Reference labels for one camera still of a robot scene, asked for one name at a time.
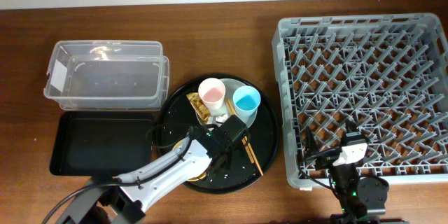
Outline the gold snack wrapper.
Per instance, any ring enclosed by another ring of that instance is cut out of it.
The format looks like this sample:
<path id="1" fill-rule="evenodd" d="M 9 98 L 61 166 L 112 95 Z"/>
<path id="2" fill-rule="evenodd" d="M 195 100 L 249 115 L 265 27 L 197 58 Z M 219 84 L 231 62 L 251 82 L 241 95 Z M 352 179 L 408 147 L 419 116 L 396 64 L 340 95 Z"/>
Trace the gold snack wrapper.
<path id="1" fill-rule="evenodd" d="M 199 116 L 200 120 L 203 123 L 207 123 L 211 116 L 211 113 L 209 109 L 203 104 L 202 100 L 200 99 L 199 93 L 191 92 L 187 94 L 186 97 L 195 110 L 196 114 Z"/>

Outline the blue cup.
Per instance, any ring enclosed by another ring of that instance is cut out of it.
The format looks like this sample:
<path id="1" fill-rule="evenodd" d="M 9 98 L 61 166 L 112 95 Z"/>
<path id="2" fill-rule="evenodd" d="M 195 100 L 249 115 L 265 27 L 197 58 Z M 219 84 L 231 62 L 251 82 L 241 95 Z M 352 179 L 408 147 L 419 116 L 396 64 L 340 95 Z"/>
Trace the blue cup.
<path id="1" fill-rule="evenodd" d="M 235 90 L 232 101 L 237 115 L 247 118 L 257 110 L 261 103 L 261 96 L 255 87 L 245 85 Z"/>

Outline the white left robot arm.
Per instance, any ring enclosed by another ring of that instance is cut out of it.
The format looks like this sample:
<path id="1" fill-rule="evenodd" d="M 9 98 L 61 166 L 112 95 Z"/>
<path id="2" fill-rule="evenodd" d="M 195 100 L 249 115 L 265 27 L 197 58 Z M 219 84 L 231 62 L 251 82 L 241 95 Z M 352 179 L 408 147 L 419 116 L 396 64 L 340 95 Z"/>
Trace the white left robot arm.
<path id="1" fill-rule="evenodd" d="M 58 223 L 142 223 L 146 211 L 189 179 L 230 161 L 232 148 L 249 135 L 246 124 L 230 116 L 222 125 L 191 125 L 178 146 L 157 160 L 115 178 L 92 178 L 61 200 Z"/>

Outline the white tissue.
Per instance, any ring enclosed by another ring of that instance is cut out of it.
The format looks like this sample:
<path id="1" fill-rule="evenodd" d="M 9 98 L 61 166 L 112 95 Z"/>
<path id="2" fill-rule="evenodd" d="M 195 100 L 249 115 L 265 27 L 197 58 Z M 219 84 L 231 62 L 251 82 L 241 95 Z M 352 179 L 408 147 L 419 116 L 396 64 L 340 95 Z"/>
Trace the white tissue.
<path id="1" fill-rule="evenodd" d="M 229 118 L 228 114 L 223 114 L 215 117 L 217 123 L 224 123 Z"/>

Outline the yellow bowl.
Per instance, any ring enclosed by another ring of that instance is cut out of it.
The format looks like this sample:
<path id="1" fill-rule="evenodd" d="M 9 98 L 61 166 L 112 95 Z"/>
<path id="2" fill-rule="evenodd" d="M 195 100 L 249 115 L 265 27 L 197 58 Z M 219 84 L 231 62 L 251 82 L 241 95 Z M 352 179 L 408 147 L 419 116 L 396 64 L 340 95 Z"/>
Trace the yellow bowl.
<path id="1" fill-rule="evenodd" d="M 177 143 L 174 144 L 174 146 L 172 147 L 172 149 L 174 150 L 175 148 L 178 148 L 180 145 L 182 144 L 182 140 L 178 141 Z M 201 181 L 203 179 L 205 179 L 207 177 L 207 172 L 204 171 L 202 174 L 200 174 L 199 176 L 193 177 L 193 178 L 189 178 L 188 182 L 196 182 L 196 181 Z"/>

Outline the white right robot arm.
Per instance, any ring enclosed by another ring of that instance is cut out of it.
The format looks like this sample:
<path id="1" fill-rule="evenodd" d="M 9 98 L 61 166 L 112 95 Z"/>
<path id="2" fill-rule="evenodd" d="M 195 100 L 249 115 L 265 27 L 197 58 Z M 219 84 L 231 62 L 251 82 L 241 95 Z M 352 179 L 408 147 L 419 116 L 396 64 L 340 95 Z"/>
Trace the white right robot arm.
<path id="1" fill-rule="evenodd" d="M 378 176 L 361 176 L 356 165 L 367 154 L 370 140 L 354 122 L 345 121 L 346 132 L 340 145 L 320 151 L 313 132 L 305 128 L 304 162 L 314 162 L 316 169 L 329 171 L 329 189 L 339 201 L 341 214 L 330 216 L 331 223 L 379 223 L 386 212 L 389 183 Z"/>

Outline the pink cup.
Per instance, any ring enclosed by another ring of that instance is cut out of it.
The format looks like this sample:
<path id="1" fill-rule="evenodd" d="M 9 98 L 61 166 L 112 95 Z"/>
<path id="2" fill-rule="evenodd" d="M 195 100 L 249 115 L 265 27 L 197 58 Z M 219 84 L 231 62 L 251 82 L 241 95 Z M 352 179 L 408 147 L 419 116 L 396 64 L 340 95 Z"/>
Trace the pink cup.
<path id="1" fill-rule="evenodd" d="M 207 78 L 198 87 L 198 94 L 202 103 L 208 109 L 213 110 L 217 110 L 223 105 L 225 92 L 224 83 L 217 78 Z"/>

